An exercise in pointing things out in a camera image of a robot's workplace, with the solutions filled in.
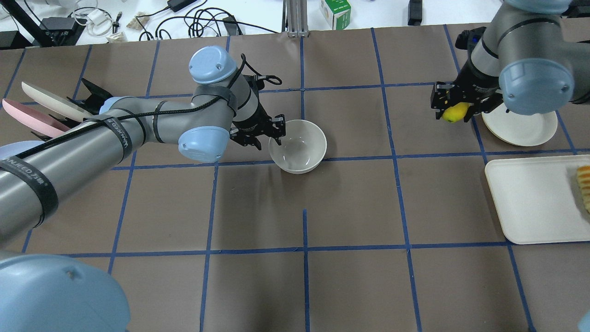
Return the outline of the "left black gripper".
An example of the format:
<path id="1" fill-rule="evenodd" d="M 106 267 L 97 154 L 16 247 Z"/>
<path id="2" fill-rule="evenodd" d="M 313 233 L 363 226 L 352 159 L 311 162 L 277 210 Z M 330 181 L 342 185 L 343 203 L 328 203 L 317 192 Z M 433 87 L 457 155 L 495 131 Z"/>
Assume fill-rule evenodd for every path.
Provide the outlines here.
<path id="1" fill-rule="evenodd" d="M 253 146 L 261 151 L 262 146 L 257 138 L 265 135 L 274 139 L 278 146 L 282 146 L 282 137 L 286 135 L 286 117 L 280 114 L 271 118 L 264 107 L 257 107 L 253 115 L 243 121 L 234 121 L 230 129 L 230 140 L 243 147 Z"/>

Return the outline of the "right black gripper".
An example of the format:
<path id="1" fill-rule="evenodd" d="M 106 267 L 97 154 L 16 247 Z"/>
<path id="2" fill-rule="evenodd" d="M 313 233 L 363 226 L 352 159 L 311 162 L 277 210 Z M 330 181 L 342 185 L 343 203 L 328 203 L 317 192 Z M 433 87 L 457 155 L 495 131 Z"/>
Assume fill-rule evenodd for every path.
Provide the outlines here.
<path id="1" fill-rule="evenodd" d="M 461 68 L 457 78 L 451 82 L 434 82 L 431 92 L 431 108 L 440 120 L 445 111 L 459 103 L 466 103 L 463 122 L 491 112 L 503 103 L 503 96 L 497 92 L 499 78 L 483 73 L 470 59 Z"/>

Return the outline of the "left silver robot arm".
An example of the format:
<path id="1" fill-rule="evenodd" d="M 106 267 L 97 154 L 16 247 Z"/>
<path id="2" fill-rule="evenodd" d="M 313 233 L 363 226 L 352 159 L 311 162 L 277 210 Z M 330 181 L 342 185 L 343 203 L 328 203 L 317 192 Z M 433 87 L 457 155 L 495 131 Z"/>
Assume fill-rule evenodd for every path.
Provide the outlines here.
<path id="1" fill-rule="evenodd" d="M 184 157 L 218 162 L 229 141 L 280 143 L 284 115 L 268 116 L 259 101 L 264 82 L 282 80 L 236 64 L 223 47 L 207 46 L 189 61 L 196 82 L 188 103 L 110 97 L 97 115 L 57 138 L 1 160 L 1 244 L 42 225 L 95 177 L 148 142 L 175 144 Z M 124 332 L 130 307 L 105 271 L 63 255 L 1 251 L 3 332 Z"/>

